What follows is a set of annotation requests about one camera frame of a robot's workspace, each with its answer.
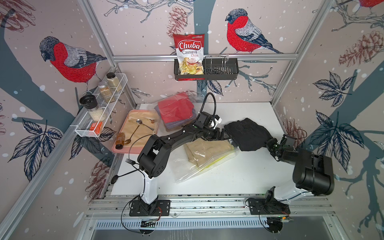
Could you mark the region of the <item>clear plastic vacuum bag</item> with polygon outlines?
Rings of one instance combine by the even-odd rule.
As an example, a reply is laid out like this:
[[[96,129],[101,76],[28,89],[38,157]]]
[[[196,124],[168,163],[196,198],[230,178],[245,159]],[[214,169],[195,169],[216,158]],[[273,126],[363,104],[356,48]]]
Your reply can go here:
[[[157,103],[155,110],[166,129],[176,129],[176,132],[155,137],[152,177],[158,177],[164,171],[171,152],[178,148],[182,148],[186,155],[176,164],[178,182],[192,178],[236,153],[225,130],[218,128],[221,119],[217,110],[210,113],[204,110],[207,98],[182,92]]]

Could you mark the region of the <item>black trousers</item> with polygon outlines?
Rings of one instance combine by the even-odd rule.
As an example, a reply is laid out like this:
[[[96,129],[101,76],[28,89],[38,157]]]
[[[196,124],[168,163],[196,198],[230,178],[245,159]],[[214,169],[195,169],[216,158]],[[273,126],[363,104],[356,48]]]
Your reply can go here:
[[[266,142],[273,138],[265,127],[249,118],[231,122],[225,125],[224,129],[242,152],[257,151],[265,147]]]

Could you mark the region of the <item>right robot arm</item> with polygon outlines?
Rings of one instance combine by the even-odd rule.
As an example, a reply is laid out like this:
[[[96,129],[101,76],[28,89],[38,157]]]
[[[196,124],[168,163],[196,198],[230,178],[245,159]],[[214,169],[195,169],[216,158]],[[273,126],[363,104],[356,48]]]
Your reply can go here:
[[[335,188],[332,159],[294,148],[295,140],[283,135],[281,141],[275,138],[266,141],[266,148],[277,162],[294,166],[293,180],[271,188],[268,195],[285,204],[307,196],[330,195]]]

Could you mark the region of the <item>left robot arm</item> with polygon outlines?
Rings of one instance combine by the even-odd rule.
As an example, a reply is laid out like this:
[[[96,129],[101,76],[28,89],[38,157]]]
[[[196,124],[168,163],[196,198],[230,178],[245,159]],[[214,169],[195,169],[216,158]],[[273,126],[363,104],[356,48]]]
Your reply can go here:
[[[218,141],[224,139],[224,133],[217,125],[222,122],[218,115],[206,112],[198,114],[197,119],[185,125],[181,130],[167,135],[151,135],[139,154],[137,161],[144,173],[145,186],[140,204],[151,212],[158,201],[157,177],[165,170],[170,154],[178,147],[197,139]]]

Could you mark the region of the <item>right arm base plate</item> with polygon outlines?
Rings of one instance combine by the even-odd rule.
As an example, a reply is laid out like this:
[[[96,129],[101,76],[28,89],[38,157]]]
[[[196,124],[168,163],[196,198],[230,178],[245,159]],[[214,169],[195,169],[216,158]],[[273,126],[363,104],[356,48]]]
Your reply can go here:
[[[251,215],[283,215],[291,214],[288,205],[275,199],[267,201],[265,199],[248,198],[246,206],[249,207]]]

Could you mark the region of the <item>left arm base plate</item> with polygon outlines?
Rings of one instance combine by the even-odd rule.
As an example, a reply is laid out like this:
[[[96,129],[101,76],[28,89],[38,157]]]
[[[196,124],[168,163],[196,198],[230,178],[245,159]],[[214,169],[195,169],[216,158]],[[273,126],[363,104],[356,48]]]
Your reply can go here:
[[[151,204],[145,203],[142,199],[134,200],[130,206],[130,217],[160,217],[169,216],[170,200],[155,200]]]

